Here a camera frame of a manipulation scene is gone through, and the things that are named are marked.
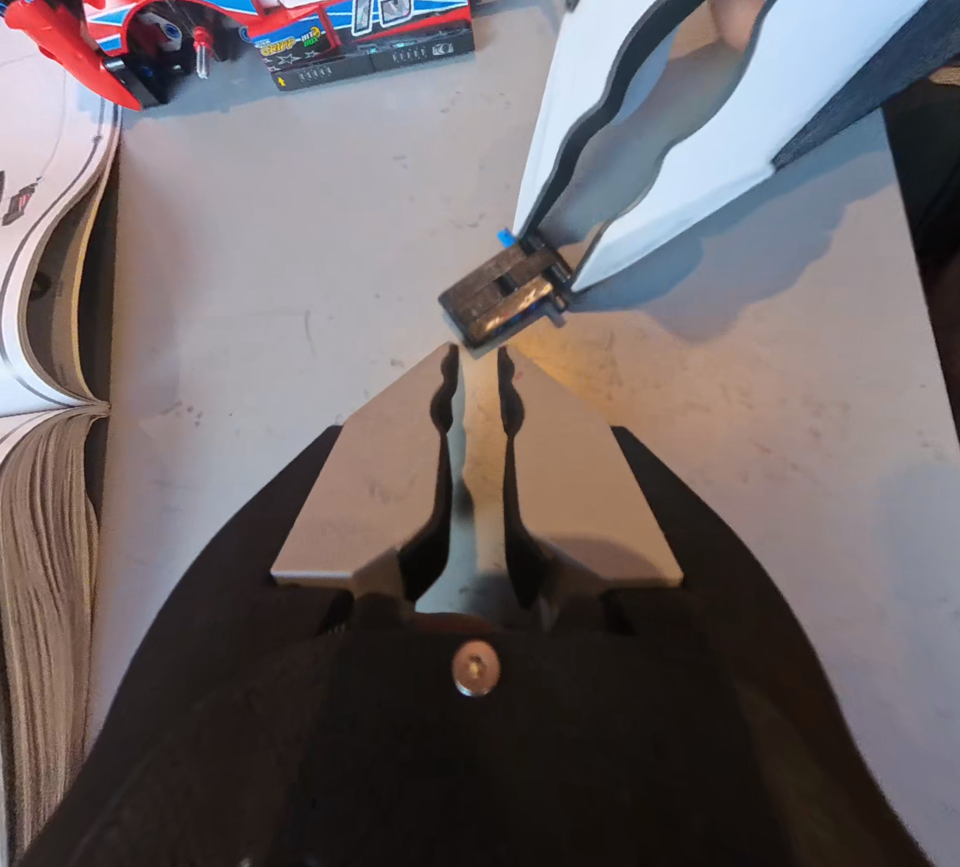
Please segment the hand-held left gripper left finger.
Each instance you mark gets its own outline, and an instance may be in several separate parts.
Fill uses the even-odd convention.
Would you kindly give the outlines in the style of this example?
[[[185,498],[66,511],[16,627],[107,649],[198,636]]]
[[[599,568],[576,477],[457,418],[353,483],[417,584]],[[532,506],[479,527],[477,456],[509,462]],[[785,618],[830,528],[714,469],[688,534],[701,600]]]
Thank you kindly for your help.
[[[446,344],[342,425],[270,574],[281,586],[419,600],[450,554],[449,432],[460,374]]]

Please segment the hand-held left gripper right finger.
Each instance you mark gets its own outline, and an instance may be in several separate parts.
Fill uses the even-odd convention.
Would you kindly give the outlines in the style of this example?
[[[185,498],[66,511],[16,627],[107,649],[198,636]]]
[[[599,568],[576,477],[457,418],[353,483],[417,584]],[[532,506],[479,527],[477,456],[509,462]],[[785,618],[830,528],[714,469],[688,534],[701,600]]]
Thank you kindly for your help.
[[[511,346],[498,349],[497,383],[504,550],[520,607],[678,588],[684,573],[606,419]]]

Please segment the black brick assembly blue pins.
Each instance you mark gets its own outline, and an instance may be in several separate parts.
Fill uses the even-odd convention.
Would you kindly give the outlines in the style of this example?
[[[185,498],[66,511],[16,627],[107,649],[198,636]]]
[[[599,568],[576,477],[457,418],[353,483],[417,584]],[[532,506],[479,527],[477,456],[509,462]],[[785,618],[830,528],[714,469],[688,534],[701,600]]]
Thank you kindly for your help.
[[[498,234],[501,248],[443,290],[438,306],[460,344],[482,357],[546,315],[570,306],[573,268],[538,233]]]

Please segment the light grey desk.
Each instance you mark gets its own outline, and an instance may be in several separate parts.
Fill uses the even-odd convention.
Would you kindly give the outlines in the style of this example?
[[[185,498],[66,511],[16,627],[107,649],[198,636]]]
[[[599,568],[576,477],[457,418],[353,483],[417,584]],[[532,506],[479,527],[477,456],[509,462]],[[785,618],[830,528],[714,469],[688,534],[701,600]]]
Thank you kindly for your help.
[[[513,222],[558,26],[485,0],[472,56],[294,94],[247,56],[125,115],[91,736],[214,534],[455,339],[437,299]],[[751,549],[958,865],[958,443],[882,116],[510,345]]]

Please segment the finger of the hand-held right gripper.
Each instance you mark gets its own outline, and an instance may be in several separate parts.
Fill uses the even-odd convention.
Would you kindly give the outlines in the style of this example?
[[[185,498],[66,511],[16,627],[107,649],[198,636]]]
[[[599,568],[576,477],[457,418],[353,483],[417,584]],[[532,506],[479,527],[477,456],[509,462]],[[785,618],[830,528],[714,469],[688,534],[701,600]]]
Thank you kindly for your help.
[[[545,220],[591,139],[618,114],[631,81],[654,86],[671,38],[705,0],[565,0],[515,211],[515,235]]]
[[[704,116],[644,144],[642,190],[599,229],[571,290],[633,266],[957,53],[958,0],[764,0]]]

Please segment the open instruction book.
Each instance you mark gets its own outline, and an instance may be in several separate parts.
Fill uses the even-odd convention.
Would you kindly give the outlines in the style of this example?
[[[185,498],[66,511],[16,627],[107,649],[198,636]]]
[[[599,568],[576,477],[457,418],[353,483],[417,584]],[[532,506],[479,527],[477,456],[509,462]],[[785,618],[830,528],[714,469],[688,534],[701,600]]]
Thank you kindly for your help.
[[[86,753],[99,520],[81,359],[86,261],[121,109],[1,30],[1,858],[15,865]]]

